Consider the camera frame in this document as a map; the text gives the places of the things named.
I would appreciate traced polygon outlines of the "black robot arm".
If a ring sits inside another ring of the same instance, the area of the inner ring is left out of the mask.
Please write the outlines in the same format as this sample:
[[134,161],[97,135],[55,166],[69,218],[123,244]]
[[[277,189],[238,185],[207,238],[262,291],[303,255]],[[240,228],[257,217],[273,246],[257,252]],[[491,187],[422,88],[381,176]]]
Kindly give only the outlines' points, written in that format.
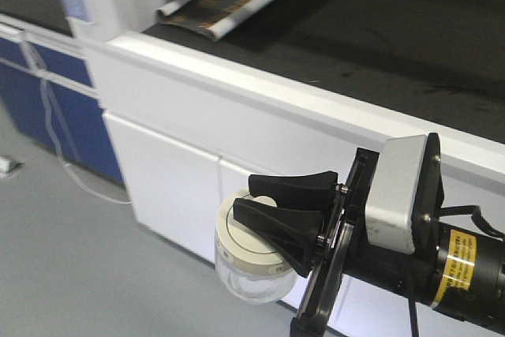
[[300,177],[253,175],[234,219],[259,235],[309,282],[293,336],[321,336],[344,275],[406,298],[418,335],[416,304],[488,330],[504,331],[504,236],[476,206],[443,208],[441,188],[428,244],[407,255],[374,246],[365,208],[379,155],[360,148],[345,183],[333,171]]

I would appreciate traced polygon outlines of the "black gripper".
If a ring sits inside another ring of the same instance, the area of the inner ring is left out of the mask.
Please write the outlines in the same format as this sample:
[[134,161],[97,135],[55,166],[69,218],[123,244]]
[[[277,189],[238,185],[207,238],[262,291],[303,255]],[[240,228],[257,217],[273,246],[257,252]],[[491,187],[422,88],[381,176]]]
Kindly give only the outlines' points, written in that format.
[[324,171],[302,176],[251,174],[249,192],[272,198],[278,207],[237,198],[234,219],[270,244],[302,277],[311,273],[292,336],[322,336],[360,242],[379,249],[379,260],[397,264],[395,287],[410,292],[410,254],[371,245],[365,203],[379,153],[358,149],[345,184]]

